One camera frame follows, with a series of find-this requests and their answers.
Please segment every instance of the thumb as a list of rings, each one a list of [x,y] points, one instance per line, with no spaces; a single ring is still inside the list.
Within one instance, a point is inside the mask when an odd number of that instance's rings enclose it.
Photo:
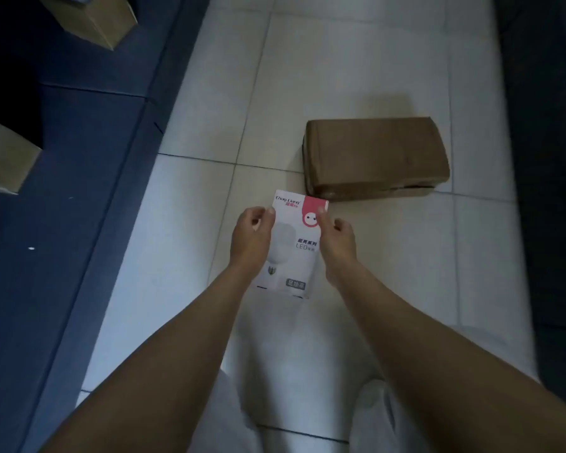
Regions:
[[[318,226],[321,228],[321,233],[323,235],[326,235],[329,232],[335,230],[333,227],[333,222],[331,221],[331,218],[329,216],[329,213],[327,213],[327,211],[321,206],[318,207],[318,211],[317,211],[317,223]]]
[[[276,217],[276,212],[272,206],[264,211],[264,214],[262,214],[262,220],[260,221],[260,227],[257,232],[270,236],[270,231],[272,230],[272,226],[274,226],[274,220]]]

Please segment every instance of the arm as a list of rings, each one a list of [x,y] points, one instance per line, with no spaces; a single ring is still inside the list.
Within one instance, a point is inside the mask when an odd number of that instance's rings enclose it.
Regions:
[[[387,382],[431,445],[453,452],[566,452],[566,405],[509,364],[421,313],[356,259],[352,227],[321,210],[329,281]]]
[[[224,272],[88,396],[42,453],[186,451],[241,298],[266,260],[273,224],[273,209],[245,210]]]

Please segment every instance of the white product box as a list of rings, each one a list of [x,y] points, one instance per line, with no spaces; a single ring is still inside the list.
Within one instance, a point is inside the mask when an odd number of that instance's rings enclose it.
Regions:
[[[318,257],[320,227],[317,209],[329,208],[324,199],[276,191],[268,258],[255,279],[258,288],[309,298],[312,272]]]

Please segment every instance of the finger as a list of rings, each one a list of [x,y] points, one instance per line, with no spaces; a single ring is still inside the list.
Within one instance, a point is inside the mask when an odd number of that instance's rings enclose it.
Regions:
[[[323,235],[335,230],[329,213],[322,206],[319,206],[317,210],[317,223]]]
[[[272,230],[272,226],[274,226],[276,217],[276,212],[271,206],[262,214],[262,220],[260,221],[260,227],[257,229],[257,232],[270,236],[270,232]]]
[[[354,229],[352,228],[352,224],[340,218],[335,218],[335,228],[344,233],[354,232]]]
[[[262,214],[264,214],[263,206],[252,206],[251,208],[246,208],[239,216],[237,223],[249,226],[257,224],[257,220],[262,217]]]

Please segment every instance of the forearm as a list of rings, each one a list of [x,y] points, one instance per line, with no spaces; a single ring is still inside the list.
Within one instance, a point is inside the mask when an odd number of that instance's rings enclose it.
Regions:
[[[251,277],[229,267],[60,427],[44,452],[186,451]]]
[[[566,451],[566,405],[407,304],[356,262],[339,290],[395,393],[441,451]]]

